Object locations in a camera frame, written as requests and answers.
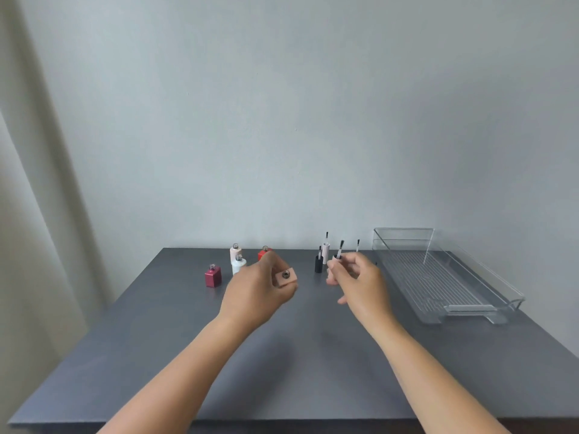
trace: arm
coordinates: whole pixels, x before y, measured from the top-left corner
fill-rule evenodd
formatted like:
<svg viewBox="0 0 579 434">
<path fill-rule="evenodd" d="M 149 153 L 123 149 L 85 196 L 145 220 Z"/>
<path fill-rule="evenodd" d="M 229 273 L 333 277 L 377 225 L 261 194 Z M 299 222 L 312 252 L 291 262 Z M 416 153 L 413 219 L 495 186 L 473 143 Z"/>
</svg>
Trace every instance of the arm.
<svg viewBox="0 0 579 434">
<path fill-rule="evenodd" d="M 273 286 L 289 265 L 273 251 L 229 282 L 221 309 L 197 337 L 99 431 L 100 434 L 182 434 L 213 381 L 243 341 L 286 301 L 297 282 Z"/>
<path fill-rule="evenodd" d="M 380 269 L 360 253 L 332 259 L 328 268 L 327 283 L 344 292 L 338 303 L 347 303 L 378 343 L 426 433 L 508 432 L 396 321 Z"/>
</svg>

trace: red nail polish bottle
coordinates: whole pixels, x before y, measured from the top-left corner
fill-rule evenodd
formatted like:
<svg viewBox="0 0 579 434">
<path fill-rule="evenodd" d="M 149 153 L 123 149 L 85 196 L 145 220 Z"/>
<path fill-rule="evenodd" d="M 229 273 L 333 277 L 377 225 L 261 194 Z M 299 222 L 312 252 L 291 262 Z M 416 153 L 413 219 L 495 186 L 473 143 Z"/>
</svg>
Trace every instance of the red nail polish bottle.
<svg viewBox="0 0 579 434">
<path fill-rule="evenodd" d="M 266 245 L 265 247 L 263 247 L 263 248 L 261 249 L 261 251 L 257 254 L 257 260 L 260 261 L 261 258 L 264 256 L 264 254 L 267 253 L 267 252 L 270 251 L 270 250 L 271 250 L 271 248 L 268 247 L 267 245 Z"/>
<path fill-rule="evenodd" d="M 209 270 L 205 273 L 205 285 L 208 288 L 217 288 L 221 285 L 221 268 L 212 263 Z"/>
</svg>

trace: right hand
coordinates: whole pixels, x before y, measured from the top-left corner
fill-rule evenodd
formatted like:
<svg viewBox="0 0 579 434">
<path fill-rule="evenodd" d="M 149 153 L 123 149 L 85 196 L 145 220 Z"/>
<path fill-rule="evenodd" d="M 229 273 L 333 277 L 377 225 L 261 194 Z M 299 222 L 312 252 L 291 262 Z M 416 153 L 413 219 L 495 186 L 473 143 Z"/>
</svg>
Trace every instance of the right hand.
<svg viewBox="0 0 579 434">
<path fill-rule="evenodd" d="M 344 296 L 337 302 L 347 303 L 370 334 L 380 325 L 396 325 L 380 269 L 361 253 L 343 253 L 341 257 L 328 261 L 326 280 L 327 284 L 342 288 Z"/>
</svg>

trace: pink nail polish bottle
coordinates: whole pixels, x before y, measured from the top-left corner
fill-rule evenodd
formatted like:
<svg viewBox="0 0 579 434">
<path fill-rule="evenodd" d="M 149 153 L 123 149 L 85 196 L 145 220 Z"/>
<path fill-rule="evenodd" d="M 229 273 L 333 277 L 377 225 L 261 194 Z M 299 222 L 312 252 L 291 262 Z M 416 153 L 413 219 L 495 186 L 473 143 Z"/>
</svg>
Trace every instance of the pink nail polish bottle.
<svg viewBox="0 0 579 434">
<path fill-rule="evenodd" d="M 205 273 L 205 285 L 208 288 L 217 288 L 221 285 L 221 268 L 212 263 L 209 270 Z"/>
</svg>

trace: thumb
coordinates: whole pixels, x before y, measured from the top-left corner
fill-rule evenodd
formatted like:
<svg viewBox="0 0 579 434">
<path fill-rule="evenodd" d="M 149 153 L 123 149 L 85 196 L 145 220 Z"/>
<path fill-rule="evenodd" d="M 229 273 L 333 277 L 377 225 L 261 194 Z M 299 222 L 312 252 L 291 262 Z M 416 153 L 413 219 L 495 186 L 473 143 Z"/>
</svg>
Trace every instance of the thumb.
<svg viewBox="0 0 579 434">
<path fill-rule="evenodd" d="M 282 286 L 281 288 L 277 288 L 277 293 L 281 299 L 281 304 L 284 304 L 286 301 L 289 301 L 295 294 L 297 288 L 298 288 L 297 282 L 292 282 L 290 284 Z"/>
<path fill-rule="evenodd" d="M 344 290 L 344 288 L 347 289 L 350 282 L 354 281 L 347 269 L 344 268 L 344 265 L 342 265 L 338 259 L 329 260 L 328 268 L 332 270 L 332 275 L 337 283 L 342 287 L 342 290 Z"/>
</svg>

